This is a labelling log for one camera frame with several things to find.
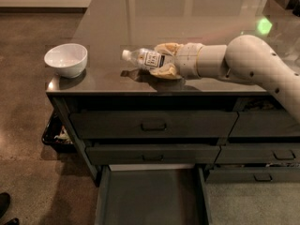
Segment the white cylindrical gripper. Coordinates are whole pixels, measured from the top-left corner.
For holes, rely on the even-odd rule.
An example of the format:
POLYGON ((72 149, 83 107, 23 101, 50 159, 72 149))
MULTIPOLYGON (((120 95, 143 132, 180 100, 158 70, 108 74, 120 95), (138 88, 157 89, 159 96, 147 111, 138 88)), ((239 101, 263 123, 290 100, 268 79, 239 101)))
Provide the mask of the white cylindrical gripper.
POLYGON ((169 63, 160 68, 150 70, 150 74, 166 80, 199 79, 197 60, 203 45, 201 43, 161 43, 155 51, 174 56, 174 64, 169 63))

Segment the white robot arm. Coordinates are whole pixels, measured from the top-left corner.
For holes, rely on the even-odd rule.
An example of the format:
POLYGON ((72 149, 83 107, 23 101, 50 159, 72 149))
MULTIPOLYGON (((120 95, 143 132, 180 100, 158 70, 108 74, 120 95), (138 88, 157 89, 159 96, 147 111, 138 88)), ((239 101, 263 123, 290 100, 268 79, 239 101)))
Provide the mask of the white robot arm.
POLYGON ((256 84, 300 122, 300 74, 258 37, 243 35, 227 45, 163 43, 155 51, 171 57, 169 63, 150 71, 155 77, 256 84))

